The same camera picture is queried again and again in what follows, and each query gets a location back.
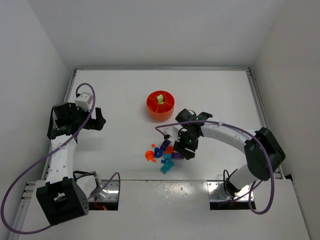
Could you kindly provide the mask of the purple long lego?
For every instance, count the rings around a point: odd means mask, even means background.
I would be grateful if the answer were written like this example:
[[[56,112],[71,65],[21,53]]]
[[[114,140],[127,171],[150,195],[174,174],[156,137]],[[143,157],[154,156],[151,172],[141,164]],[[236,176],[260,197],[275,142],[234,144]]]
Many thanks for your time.
[[[172,159],[172,160],[183,160],[183,159],[184,159],[184,156],[183,156],[181,153],[179,153],[179,152],[173,152],[173,153],[171,154],[171,159]]]

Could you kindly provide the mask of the purple square lego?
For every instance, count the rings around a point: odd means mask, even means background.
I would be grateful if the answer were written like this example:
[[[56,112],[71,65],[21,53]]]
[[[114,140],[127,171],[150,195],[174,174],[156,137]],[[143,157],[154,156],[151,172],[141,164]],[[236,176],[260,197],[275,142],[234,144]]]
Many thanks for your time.
[[[162,151],[166,151],[166,149],[167,149],[170,145],[171,145],[171,141],[168,140],[168,139],[165,139],[165,140],[163,141],[163,143],[161,144],[160,149],[161,149]]]

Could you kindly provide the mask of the teal small lego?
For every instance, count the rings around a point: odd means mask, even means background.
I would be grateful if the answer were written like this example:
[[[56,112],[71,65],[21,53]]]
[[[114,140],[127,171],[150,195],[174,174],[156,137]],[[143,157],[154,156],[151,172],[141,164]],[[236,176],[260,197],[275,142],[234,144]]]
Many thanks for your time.
[[[171,156],[172,156],[171,154],[167,154],[167,153],[166,153],[166,154],[164,155],[164,159],[165,159],[166,161],[170,161],[170,160],[171,160]]]

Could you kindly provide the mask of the teal long lego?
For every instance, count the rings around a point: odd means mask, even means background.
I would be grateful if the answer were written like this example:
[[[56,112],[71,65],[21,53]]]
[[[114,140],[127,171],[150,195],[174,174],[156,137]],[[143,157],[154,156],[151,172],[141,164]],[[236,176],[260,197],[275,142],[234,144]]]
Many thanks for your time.
[[[172,167],[174,166],[174,163],[171,160],[168,160],[161,168],[160,171],[165,175],[167,172],[169,172]]]

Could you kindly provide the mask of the pale green curved lego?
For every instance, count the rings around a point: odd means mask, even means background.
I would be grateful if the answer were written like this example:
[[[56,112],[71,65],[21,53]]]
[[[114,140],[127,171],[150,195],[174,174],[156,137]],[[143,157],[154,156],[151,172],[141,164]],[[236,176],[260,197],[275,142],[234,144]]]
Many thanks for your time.
[[[160,94],[156,97],[156,100],[157,100],[158,104],[163,104],[164,103],[164,96],[162,94]]]

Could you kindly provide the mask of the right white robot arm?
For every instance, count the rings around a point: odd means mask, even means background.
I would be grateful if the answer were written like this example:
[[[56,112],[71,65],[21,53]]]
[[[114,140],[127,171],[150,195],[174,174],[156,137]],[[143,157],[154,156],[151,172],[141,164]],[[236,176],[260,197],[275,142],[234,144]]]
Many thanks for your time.
[[[195,114],[187,109],[183,109],[175,119],[181,124],[181,129],[171,126],[166,133],[175,140],[174,150],[187,160],[195,157],[199,137],[218,140],[244,153],[246,164],[224,180],[223,190],[226,195],[233,197],[254,181],[269,180],[269,170],[275,171],[286,158],[283,149],[268,128],[241,131],[227,127],[210,113]]]

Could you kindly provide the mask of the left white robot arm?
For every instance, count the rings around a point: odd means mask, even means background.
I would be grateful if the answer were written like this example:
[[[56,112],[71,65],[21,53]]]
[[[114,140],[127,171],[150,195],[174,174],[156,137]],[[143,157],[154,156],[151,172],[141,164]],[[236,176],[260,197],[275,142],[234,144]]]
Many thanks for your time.
[[[73,160],[81,128],[100,131],[106,123],[102,110],[91,111],[75,103],[63,102],[52,107],[47,137],[52,155],[45,185],[36,190],[36,198],[50,225],[55,226],[89,213],[88,194],[74,178]]]

